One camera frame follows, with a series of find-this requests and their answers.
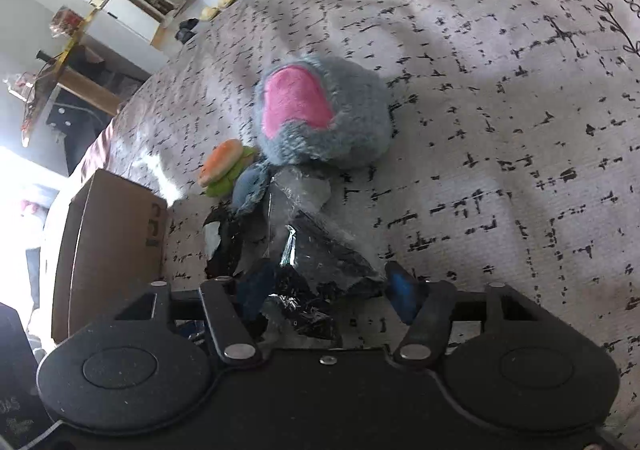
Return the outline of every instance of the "bedspread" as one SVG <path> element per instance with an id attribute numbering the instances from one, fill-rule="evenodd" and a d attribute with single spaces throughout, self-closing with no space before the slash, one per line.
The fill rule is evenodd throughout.
<path id="1" fill-rule="evenodd" d="M 262 70 L 318 52 L 376 71 L 392 146 L 334 174 L 328 214 L 380 263 L 509 283 L 603 345 L 622 377 L 609 423 L 637 446 L 639 16 L 640 0 L 241 0 L 118 116 L 109 168 L 169 201 L 164 277 L 196 287 L 212 206 L 196 171 L 222 140 L 255 142 Z M 376 307 L 353 344 L 398 336 Z"/>

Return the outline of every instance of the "orange bun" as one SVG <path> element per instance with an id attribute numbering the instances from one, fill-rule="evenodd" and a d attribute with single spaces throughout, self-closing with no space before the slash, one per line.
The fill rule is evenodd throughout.
<path id="1" fill-rule="evenodd" d="M 236 139 L 220 143 L 200 169 L 198 184 L 206 187 L 223 177 L 242 157 L 242 148 L 242 141 Z"/>

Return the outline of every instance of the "pink patch on plush toy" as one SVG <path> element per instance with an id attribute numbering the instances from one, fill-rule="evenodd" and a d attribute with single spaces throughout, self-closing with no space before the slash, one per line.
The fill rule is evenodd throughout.
<path id="1" fill-rule="evenodd" d="M 287 66 L 272 74 L 264 85 L 262 131 L 273 139 L 285 122 L 301 120 L 327 129 L 334 118 L 331 104 L 317 78 L 302 66 Z"/>

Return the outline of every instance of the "gray fur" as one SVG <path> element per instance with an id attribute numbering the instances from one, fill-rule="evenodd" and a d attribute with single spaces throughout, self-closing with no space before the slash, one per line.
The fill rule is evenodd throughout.
<path id="1" fill-rule="evenodd" d="M 264 84 L 271 74 L 292 65 L 318 76 L 335 116 L 328 129 L 291 120 L 270 140 L 262 132 Z M 255 101 L 258 143 L 273 165 L 318 159 L 343 169 L 361 167 L 382 156 L 391 143 L 391 91 L 376 73 L 342 58 L 309 55 L 274 66 L 263 74 Z"/>

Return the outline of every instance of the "gray plush toy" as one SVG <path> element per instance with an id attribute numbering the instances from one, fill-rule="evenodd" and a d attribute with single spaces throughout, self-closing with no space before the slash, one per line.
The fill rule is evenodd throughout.
<path id="1" fill-rule="evenodd" d="M 274 66 L 255 96 L 258 143 L 273 165 L 316 159 L 350 169 L 389 148 L 391 92 L 348 60 L 310 55 Z"/>

